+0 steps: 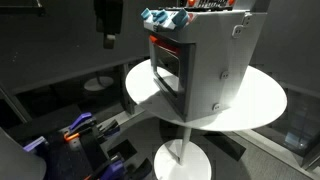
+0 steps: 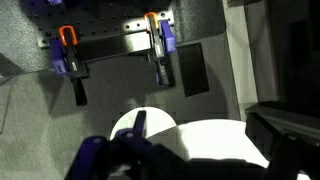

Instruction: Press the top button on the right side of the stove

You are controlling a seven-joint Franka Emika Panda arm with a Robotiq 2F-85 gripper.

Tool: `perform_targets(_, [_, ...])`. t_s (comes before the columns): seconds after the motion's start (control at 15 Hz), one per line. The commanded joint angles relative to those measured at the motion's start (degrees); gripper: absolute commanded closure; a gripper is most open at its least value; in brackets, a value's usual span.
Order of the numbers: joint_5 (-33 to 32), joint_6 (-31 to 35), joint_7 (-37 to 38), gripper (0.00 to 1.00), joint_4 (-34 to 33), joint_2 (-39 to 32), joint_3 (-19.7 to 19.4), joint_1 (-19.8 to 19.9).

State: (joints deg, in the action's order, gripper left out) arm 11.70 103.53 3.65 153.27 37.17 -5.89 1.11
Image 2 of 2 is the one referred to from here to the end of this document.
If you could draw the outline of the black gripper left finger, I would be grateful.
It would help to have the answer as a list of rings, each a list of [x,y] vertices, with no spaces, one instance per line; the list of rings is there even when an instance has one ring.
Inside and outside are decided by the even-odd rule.
[[[133,127],[119,130],[112,140],[104,136],[85,138],[65,180],[107,180],[116,173],[124,173],[131,180],[178,180],[185,162],[142,136],[146,115],[145,110],[139,111]]]

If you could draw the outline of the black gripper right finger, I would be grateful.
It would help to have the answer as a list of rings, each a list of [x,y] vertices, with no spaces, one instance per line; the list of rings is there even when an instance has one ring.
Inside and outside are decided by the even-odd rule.
[[[297,136],[284,135],[272,154],[266,180],[297,180],[300,172],[320,180],[320,148]]]

